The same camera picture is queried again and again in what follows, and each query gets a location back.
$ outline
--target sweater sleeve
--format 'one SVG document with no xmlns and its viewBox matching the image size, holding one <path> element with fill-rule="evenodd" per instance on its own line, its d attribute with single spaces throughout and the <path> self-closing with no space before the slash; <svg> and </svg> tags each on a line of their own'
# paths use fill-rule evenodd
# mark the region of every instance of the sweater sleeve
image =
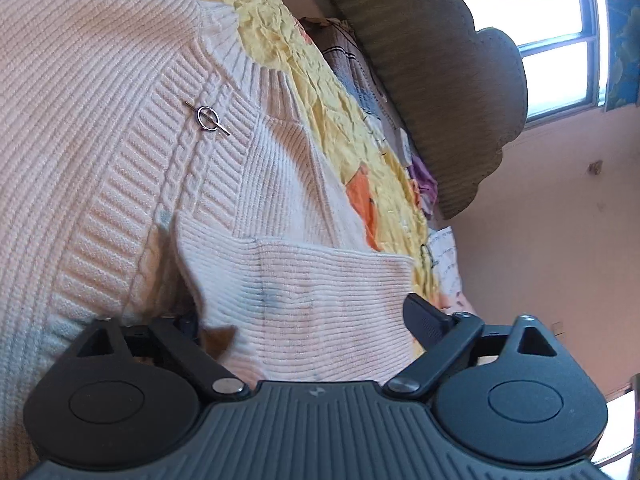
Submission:
<svg viewBox="0 0 640 480">
<path fill-rule="evenodd" d="M 234 238 L 186 214 L 174 248 L 201 327 L 236 327 L 221 364 L 251 385 L 385 381 L 412 360 L 410 258 Z"/>
</svg>

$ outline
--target triangular cutout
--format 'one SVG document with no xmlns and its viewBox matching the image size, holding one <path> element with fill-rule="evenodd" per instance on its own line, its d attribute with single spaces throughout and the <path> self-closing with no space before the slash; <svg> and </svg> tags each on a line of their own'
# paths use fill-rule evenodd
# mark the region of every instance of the triangular cutout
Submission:
<svg viewBox="0 0 640 480">
<path fill-rule="evenodd" d="M 528 326 L 524 329 L 524 334 L 518 346 L 518 352 L 528 355 L 543 355 L 546 357 L 555 357 L 556 351 L 551 348 L 549 342 L 535 327 Z"/>
<path fill-rule="evenodd" d="M 96 330 L 78 352 L 78 357 L 113 354 L 113 346 L 105 329 Z"/>
</svg>

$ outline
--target blue floral curtain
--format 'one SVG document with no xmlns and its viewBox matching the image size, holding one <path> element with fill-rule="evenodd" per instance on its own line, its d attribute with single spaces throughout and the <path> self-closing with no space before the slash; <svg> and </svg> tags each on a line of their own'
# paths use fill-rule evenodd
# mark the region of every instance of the blue floral curtain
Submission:
<svg viewBox="0 0 640 480">
<path fill-rule="evenodd" d="M 606 109 L 638 100 L 640 86 L 640 0 L 607 0 L 609 83 Z"/>
</svg>

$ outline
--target black mechanical device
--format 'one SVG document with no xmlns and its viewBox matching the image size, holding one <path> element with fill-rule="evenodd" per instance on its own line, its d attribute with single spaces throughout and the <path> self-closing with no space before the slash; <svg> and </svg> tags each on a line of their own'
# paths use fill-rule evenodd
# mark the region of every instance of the black mechanical device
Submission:
<svg viewBox="0 0 640 480">
<path fill-rule="evenodd" d="M 177 320 L 95 321 L 27 400 L 42 462 L 26 478 L 608 478 L 589 460 L 605 399 L 537 319 L 485 325 L 411 294 L 404 321 L 428 351 L 383 386 L 264 381 L 255 390 Z"/>
</svg>

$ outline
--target purple cloth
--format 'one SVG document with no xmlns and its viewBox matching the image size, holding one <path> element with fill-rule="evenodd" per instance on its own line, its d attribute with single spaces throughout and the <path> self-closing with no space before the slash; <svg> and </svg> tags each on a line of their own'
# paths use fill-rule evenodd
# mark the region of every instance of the purple cloth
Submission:
<svg viewBox="0 0 640 480">
<path fill-rule="evenodd" d="M 431 218 L 433 208 L 438 199 L 438 183 L 431 176 L 431 173 L 429 173 L 429 170 L 427 170 L 419 156 L 413 154 L 411 156 L 411 162 L 412 164 L 407 168 L 407 171 L 409 172 L 409 176 L 418 184 L 420 197 L 422 198 L 422 211 L 427 218 Z"/>
</svg>

